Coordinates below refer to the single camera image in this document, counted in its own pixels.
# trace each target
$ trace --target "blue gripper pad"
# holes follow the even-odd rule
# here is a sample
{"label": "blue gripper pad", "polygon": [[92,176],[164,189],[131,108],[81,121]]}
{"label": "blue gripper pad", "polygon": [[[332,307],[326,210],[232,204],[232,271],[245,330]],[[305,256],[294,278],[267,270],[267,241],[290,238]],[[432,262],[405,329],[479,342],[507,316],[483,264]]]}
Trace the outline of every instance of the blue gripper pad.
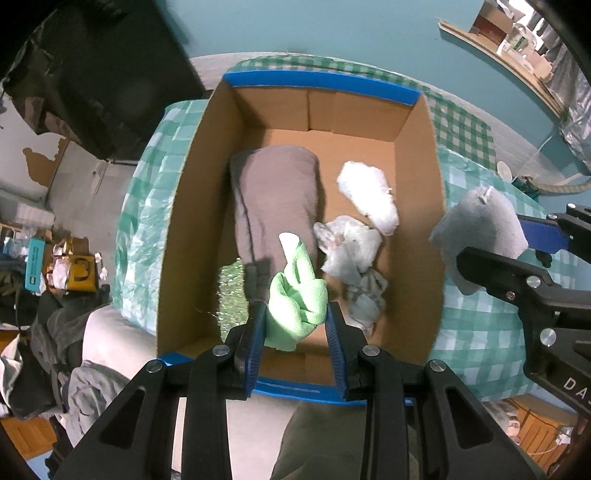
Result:
{"label": "blue gripper pad", "polygon": [[247,321],[252,322],[252,335],[250,343],[246,346],[246,357],[244,361],[244,389],[246,396],[250,397],[256,385],[258,371],[261,367],[262,348],[265,344],[265,317],[267,315],[267,304],[259,304],[258,311],[249,317]]}
{"label": "blue gripper pad", "polygon": [[544,220],[536,222],[535,219],[519,218],[521,228],[530,248],[555,254],[559,250],[568,250],[569,238],[564,236],[554,222]]}
{"label": "blue gripper pad", "polygon": [[347,384],[347,365],[345,361],[345,354],[339,341],[337,334],[337,327],[335,318],[331,310],[331,304],[328,304],[326,309],[326,321],[324,323],[326,331],[326,340],[329,344],[330,362],[332,363],[333,372],[335,375],[336,388],[342,399],[346,399],[349,393],[349,386]]}

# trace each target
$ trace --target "crumpled white tissue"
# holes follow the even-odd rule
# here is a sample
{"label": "crumpled white tissue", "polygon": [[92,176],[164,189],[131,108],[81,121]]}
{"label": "crumpled white tissue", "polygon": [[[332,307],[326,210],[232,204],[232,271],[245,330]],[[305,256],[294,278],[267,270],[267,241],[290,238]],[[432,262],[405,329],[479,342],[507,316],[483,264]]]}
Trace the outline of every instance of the crumpled white tissue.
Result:
{"label": "crumpled white tissue", "polygon": [[340,192],[361,215],[367,216],[385,236],[390,236],[400,223],[398,210],[390,195],[392,190],[384,172],[362,162],[348,161],[337,178]]}
{"label": "crumpled white tissue", "polygon": [[348,286],[345,322],[371,331],[386,307],[381,296],[388,287],[386,279],[371,268],[382,243],[379,232],[342,215],[327,224],[315,223],[314,234],[326,254],[322,271]]}
{"label": "crumpled white tissue", "polygon": [[348,215],[338,216],[326,225],[315,223],[314,234],[319,248],[326,254],[322,271],[347,285],[359,284],[360,274],[374,263],[382,243],[377,230]]}

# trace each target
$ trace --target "metal screw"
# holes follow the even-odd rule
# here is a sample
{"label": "metal screw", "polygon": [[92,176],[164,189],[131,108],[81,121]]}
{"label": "metal screw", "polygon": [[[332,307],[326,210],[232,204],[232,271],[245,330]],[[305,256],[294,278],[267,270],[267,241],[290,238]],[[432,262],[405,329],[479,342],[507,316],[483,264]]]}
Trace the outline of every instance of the metal screw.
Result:
{"label": "metal screw", "polygon": [[552,328],[545,328],[540,332],[540,342],[544,346],[552,346],[556,341],[556,332]]}
{"label": "metal screw", "polygon": [[146,364],[146,370],[151,374],[155,374],[156,372],[160,372],[164,364],[160,360],[150,360]]}
{"label": "metal screw", "polygon": [[525,283],[527,283],[531,288],[538,288],[540,285],[542,285],[542,280],[540,277],[532,275],[527,277]]}
{"label": "metal screw", "polygon": [[230,347],[228,345],[216,345],[212,348],[212,352],[215,356],[224,356],[230,353]]}
{"label": "metal screw", "polygon": [[379,355],[379,347],[375,345],[365,345],[361,351],[367,356]]}
{"label": "metal screw", "polygon": [[443,372],[447,368],[447,365],[441,360],[431,360],[429,362],[429,367],[434,372]]}

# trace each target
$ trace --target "green cloth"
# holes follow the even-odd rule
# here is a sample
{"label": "green cloth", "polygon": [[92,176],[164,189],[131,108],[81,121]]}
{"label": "green cloth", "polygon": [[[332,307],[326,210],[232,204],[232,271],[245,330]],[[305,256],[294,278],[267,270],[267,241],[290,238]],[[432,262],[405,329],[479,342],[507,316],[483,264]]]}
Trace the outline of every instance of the green cloth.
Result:
{"label": "green cloth", "polygon": [[265,346],[291,352],[324,323],[328,292],[326,282],[314,275],[300,238],[293,233],[281,233],[279,241],[287,265],[271,280]]}

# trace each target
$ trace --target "cable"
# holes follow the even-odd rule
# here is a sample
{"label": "cable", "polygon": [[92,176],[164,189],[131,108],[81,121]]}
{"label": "cable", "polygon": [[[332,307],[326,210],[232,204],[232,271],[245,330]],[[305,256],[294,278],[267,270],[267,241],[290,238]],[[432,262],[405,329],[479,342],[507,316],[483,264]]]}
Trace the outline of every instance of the cable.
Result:
{"label": "cable", "polygon": [[543,455],[543,454],[545,454],[545,453],[550,453],[550,452],[553,452],[553,451],[555,451],[557,448],[558,448],[558,445],[556,445],[555,447],[552,447],[550,450],[545,450],[545,451],[543,451],[543,452],[534,452],[534,453],[529,453],[529,452],[528,452],[527,454],[528,454],[528,455],[530,455],[530,456],[532,456],[532,455]]}

